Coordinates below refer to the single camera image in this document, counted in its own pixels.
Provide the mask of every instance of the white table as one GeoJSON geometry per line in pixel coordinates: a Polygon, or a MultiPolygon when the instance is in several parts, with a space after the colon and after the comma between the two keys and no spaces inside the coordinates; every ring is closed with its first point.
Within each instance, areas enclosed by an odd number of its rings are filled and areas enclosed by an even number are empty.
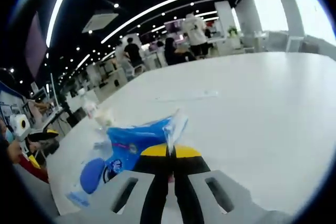
{"type": "MultiPolygon", "coordinates": [[[[146,72],[107,98],[120,123],[140,124],[182,107],[181,144],[202,153],[268,210],[297,213],[328,173],[336,140],[336,62],[326,56],[266,52],[183,63],[146,72]],[[200,98],[204,93],[216,94],[200,98]]],[[[48,156],[49,181],[64,215],[96,123],[83,119],[48,156]]]]}

